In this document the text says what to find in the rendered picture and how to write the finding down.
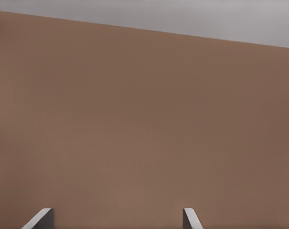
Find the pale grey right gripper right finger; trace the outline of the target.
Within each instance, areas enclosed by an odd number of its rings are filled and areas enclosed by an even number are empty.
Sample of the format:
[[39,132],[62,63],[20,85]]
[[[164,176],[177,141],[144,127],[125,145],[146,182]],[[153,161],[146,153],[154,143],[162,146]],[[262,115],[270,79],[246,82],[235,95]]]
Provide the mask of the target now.
[[183,229],[203,229],[203,226],[193,208],[183,208],[182,228]]

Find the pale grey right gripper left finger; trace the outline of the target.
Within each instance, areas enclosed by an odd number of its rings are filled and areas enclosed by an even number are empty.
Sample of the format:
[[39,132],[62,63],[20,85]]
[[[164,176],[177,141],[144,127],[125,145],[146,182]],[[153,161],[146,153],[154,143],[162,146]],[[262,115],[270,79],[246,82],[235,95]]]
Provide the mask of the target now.
[[54,229],[54,209],[43,208],[21,229]]

